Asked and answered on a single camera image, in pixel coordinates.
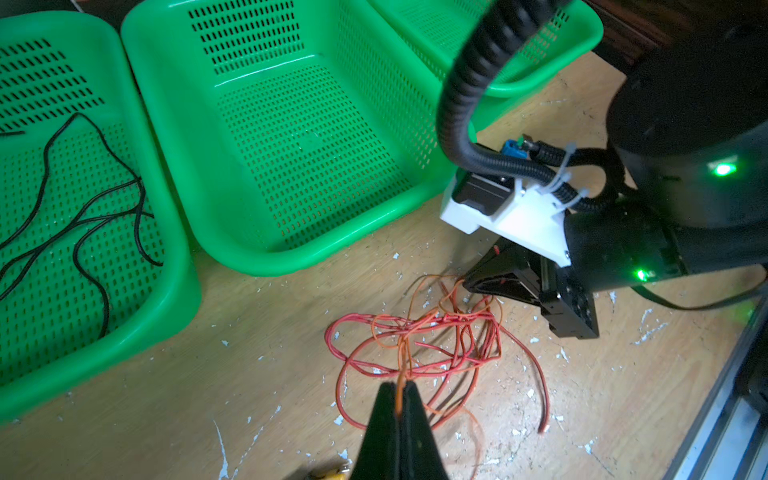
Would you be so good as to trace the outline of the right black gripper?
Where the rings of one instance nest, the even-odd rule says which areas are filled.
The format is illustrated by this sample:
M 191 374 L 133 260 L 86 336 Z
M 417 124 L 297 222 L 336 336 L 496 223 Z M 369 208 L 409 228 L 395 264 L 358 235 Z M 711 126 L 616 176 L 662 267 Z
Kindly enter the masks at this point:
M 498 239 L 464 275 L 463 287 L 538 307 L 560 338 L 599 337 L 593 294 L 571 270 L 507 239 Z

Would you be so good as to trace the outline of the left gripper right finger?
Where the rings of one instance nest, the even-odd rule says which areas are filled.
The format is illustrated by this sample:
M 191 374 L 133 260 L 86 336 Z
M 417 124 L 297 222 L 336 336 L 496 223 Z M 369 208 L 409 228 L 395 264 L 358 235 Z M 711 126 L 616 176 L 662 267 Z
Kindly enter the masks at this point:
M 398 401 L 398 478 L 448 480 L 414 382 L 404 383 L 398 391 Z

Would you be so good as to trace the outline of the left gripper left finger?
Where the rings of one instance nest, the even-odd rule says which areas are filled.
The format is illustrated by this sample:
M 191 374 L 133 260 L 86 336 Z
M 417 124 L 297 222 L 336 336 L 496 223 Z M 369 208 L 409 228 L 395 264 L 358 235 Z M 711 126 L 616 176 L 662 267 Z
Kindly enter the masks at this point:
M 394 383 L 378 390 L 351 480 L 399 478 L 399 432 Z

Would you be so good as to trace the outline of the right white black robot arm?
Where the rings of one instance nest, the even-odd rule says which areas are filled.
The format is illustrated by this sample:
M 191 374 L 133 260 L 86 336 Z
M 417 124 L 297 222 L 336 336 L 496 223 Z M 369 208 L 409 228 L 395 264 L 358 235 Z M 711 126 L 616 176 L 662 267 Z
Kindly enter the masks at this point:
M 538 307 L 560 337 L 599 334 L 593 295 L 767 263 L 767 18 L 735 18 L 652 53 L 606 117 L 604 148 L 473 141 L 471 116 L 561 1 L 496 1 L 443 85 L 437 136 L 457 167 L 441 216 L 498 242 L 462 279 Z

